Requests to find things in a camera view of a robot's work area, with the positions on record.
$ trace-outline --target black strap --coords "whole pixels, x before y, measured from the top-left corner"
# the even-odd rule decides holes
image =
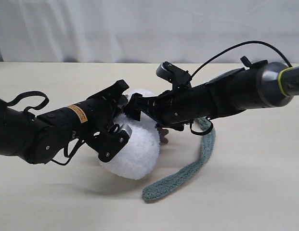
[[[205,136],[211,132],[211,130],[213,129],[213,123],[207,117],[205,117],[205,119],[210,122],[210,127],[206,131],[197,132],[197,131],[192,130],[192,123],[190,123],[190,131],[192,134],[198,135],[198,136]]]
[[[29,109],[34,109],[36,111],[44,108],[48,103],[49,103],[49,98],[46,94],[44,94],[41,91],[28,91],[28,92],[24,92],[19,94],[14,100],[10,101],[7,103],[7,107],[12,107],[15,106],[17,103],[19,103],[22,99],[27,98],[27,97],[31,97],[31,96],[41,96],[44,97],[44,101],[39,104],[38,106],[28,106],[24,109],[25,112],[27,112]]]

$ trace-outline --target teal fabric strip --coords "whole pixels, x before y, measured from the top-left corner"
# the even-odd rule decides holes
[[[195,120],[201,130],[206,130],[210,126],[210,122],[205,118],[199,118]],[[165,177],[149,186],[144,188],[142,193],[142,199],[146,203],[155,202],[173,191],[181,187],[185,182],[191,179],[210,159],[214,143],[216,138],[216,131],[213,128],[212,131],[203,136],[201,139],[201,146],[198,159],[193,163],[183,167],[177,173]]]

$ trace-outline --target white fluffy ball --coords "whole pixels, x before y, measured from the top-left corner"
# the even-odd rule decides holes
[[[128,99],[133,93],[144,97],[153,96],[145,89],[129,92]],[[100,164],[108,171],[129,179],[139,180],[148,175],[154,168],[160,152],[160,137],[155,128],[156,122],[141,113],[141,121],[127,118],[124,114],[118,116],[114,123],[128,124],[132,135],[126,146],[108,163]]]

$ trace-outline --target yellow ring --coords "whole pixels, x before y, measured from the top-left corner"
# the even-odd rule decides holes
[[[289,70],[289,69],[292,69],[292,68],[293,68],[293,67],[289,67],[289,68],[284,69],[283,71],[281,71],[281,72],[279,73],[279,76],[278,76],[278,84],[279,84],[280,91],[281,91],[281,93],[284,94],[286,97],[289,97],[289,95],[284,91],[284,89],[283,89],[283,87],[282,87],[281,78],[282,78],[282,74],[283,74],[285,71],[287,71],[287,70]]]

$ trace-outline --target stuffed animal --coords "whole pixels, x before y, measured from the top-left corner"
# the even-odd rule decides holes
[[[146,89],[136,89],[127,96],[128,100],[133,93],[140,93],[144,97],[153,96]],[[126,146],[110,161],[100,164],[108,171],[133,180],[139,180],[154,169],[160,153],[160,145],[167,144],[167,129],[156,128],[156,122],[149,116],[141,113],[141,120],[135,121],[121,113],[114,120],[119,125],[128,124],[132,135]]]

